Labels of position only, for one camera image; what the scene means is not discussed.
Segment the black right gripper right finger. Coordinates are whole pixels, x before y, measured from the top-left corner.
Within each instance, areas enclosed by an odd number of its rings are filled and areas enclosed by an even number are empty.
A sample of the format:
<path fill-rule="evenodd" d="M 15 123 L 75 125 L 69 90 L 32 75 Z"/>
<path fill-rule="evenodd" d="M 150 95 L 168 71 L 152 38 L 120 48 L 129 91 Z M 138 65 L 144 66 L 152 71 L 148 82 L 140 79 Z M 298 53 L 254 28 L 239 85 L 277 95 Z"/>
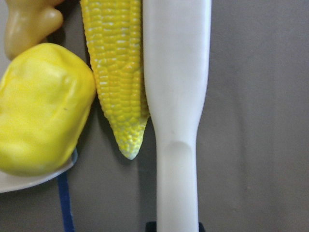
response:
<path fill-rule="evenodd" d="M 201 222 L 198 223 L 198 231 L 199 232 L 206 232 L 206 230 L 205 230 L 205 228 L 204 228 L 204 226 Z"/>

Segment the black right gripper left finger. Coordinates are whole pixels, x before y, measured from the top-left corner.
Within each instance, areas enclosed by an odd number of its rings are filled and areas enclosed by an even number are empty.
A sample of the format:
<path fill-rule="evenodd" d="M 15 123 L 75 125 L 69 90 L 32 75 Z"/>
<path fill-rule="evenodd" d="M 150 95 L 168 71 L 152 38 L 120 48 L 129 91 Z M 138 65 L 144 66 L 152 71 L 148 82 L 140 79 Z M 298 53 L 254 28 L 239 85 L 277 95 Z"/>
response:
<path fill-rule="evenodd" d="M 149 221 L 145 224 L 145 232 L 156 232 L 156 221 Z"/>

